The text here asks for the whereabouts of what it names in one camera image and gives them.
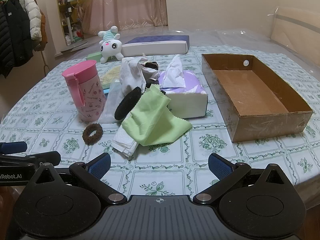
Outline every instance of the white plush toy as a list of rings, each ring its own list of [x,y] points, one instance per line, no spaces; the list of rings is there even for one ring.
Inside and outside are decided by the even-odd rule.
[[[98,36],[103,38],[99,42],[102,54],[101,63],[106,63],[108,58],[112,56],[116,56],[117,60],[123,59],[123,55],[121,54],[122,42],[119,41],[120,34],[118,33],[117,26],[112,26],[110,30],[99,32]]]

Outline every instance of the white puffer jacket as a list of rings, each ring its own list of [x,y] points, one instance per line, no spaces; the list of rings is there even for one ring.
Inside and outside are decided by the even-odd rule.
[[[34,0],[19,0],[19,2],[30,20],[31,39],[41,39],[41,13],[38,5]]]

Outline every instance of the open cardboard box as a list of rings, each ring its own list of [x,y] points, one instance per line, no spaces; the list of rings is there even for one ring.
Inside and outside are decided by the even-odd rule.
[[[302,132],[313,113],[288,83],[255,56],[203,54],[202,72],[232,142]]]

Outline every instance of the green box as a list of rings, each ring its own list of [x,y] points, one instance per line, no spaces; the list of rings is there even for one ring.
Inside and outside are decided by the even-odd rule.
[[[97,62],[100,62],[101,58],[102,58],[101,52],[92,53],[87,56],[87,60],[94,59]]]

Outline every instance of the floral tablecloth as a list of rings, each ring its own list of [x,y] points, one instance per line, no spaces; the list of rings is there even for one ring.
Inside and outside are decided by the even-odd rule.
[[[303,133],[232,143],[218,106],[201,71],[202,53],[252,54],[286,80],[312,107],[314,114]],[[149,56],[165,70],[174,55]],[[56,150],[60,167],[111,155],[111,169],[102,180],[126,196],[178,195],[191,197],[218,181],[208,169],[208,156],[217,152],[226,159],[254,168],[277,163],[295,184],[320,173],[320,83],[283,54],[268,54],[228,45],[190,47],[181,55],[183,68],[192,70],[209,95],[206,117],[189,121],[193,127],[172,144],[139,146],[131,158],[113,152],[110,143],[119,125],[103,124],[103,137],[93,146],[82,140],[87,123],[77,111],[61,73],[85,59],[62,62],[35,85],[0,124],[0,141],[26,141],[25,154]],[[102,76],[118,61],[97,64]]]

